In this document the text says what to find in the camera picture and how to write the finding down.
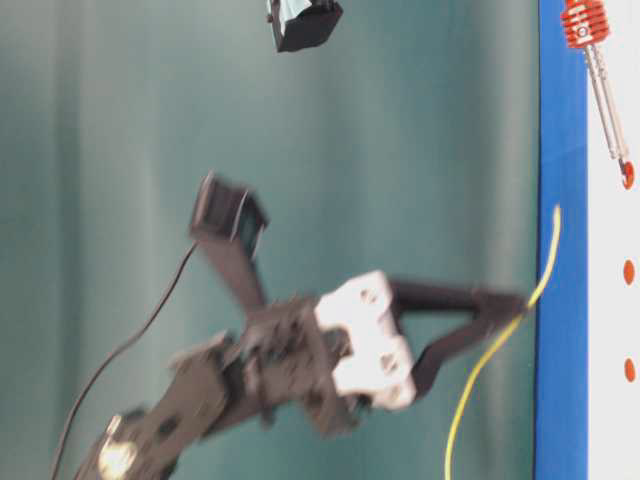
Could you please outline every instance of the yellow wire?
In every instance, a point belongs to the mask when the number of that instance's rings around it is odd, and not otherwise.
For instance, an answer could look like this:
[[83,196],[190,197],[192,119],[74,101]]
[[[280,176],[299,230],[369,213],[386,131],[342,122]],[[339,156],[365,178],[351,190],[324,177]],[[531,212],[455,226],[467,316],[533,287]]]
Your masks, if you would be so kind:
[[[551,272],[553,271],[553,266],[556,262],[556,255],[558,253],[558,243],[560,241],[560,229],[561,229],[561,214],[560,207],[556,205],[553,209],[553,234],[551,236],[551,246],[549,247],[549,257],[547,258],[547,265],[544,269],[544,273],[538,282],[537,287],[529,297],[529,302],[527,303],[527,309],[530,310],[536,304],[542,292],[546,288],[549,283],[549,278],[551,278]],[[458,433],[458,427],[460,426],[460,420],[462,419],[462,415],[464,414],[465,406],[471,396],[471,391],[473,390],[473,386],[478,378],[478,375],[484,368],[484,366],[491,360],[491,357],[500,350],[500,348],[505,344],[509,337],[516,331],[516,329],[520,326],[522,322],[523,316],[519,315],[514,318],[511,323],[500,333],[498,338],[493,342],[493,344],[489,347],[489,349],[480,357],[478,363],[471,370],[471,374],[467,379],[467,383],[464,386],[464,390],[462,391],[462,395],[460,396],[460,400],[458,402],[458,406],[456,408],[456,413],[453,416],[453,421],[451,422],[451,429],[449,430],[449,438],[447,439],[447,449],[444,457],[444,478],[445,480],[451,480],[451,459],[453,457],[453,445],[456,440],[456,435]]]

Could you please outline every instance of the blue strip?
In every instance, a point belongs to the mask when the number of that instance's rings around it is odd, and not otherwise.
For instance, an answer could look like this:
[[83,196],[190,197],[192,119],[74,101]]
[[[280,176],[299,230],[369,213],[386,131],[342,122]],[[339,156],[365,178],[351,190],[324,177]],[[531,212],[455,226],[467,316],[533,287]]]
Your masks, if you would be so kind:
[[540,269],[555,204],[556,268],[538,308],[536,480],[587,479],[587,78],[562,0],[540,2]]

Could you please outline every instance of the orange dot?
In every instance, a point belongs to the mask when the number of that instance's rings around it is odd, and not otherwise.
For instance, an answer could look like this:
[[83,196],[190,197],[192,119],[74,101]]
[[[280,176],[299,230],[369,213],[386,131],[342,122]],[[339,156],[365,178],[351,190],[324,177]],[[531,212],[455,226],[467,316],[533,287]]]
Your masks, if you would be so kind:
[[622,181],[624,188],[629,190],[633,186],[634,177],[635,176],[633,173],[633,164],[631,162],[625,163],[624,164],[624,180]]
[[627,358],[624,362],[624,376],[627,377],[629,382],[633,382],[636,379],[636,367],[630,358]]
[[624,281],[627,282],[627,285],[631,285],[635,276],[636,269],[633,266],[633,262],[631,260],[627,260],[624,262]]

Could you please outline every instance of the metal rod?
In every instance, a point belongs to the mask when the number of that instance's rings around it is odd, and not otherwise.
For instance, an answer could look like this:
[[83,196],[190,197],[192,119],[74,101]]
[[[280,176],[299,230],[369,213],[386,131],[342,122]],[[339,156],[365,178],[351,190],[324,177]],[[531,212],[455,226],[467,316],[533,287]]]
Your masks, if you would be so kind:
[[605,67],[602,53],[597,45],[587,45],[584,48],[584,54],[589,67],[591,83],[598,104],[600,120],[604,128],[604,134],[609,147],[611,158],[618,162],[622,174],[625,174],[625,163],[629,151],[622,135],[622,127],[620,126],[620,117],[613,101],[611,86],[607,79],[607,70]]

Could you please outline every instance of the green backdrop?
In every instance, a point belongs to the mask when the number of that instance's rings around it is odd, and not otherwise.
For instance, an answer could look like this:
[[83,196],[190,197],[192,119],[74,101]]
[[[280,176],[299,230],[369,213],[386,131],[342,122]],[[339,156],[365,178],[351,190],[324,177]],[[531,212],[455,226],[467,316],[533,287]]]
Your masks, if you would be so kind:
[[[537,4],[347,1],[329,43],[276,55],[264,2],[0,0],[0,477],[46,477],[72,398],[143,321],[209,169],[258,190],[271,298],[389,273],[525,292],[535,278]],[[407,322],[414,348],[460,318]],[[171,354],[242,317],[195,257],[88,397],[65,474]],[[442,477],[480,348],[410,411],[320,439],[294,408],[188,450],[177,479]],[[482,375],[457,479],[528,478],[534,325]]]

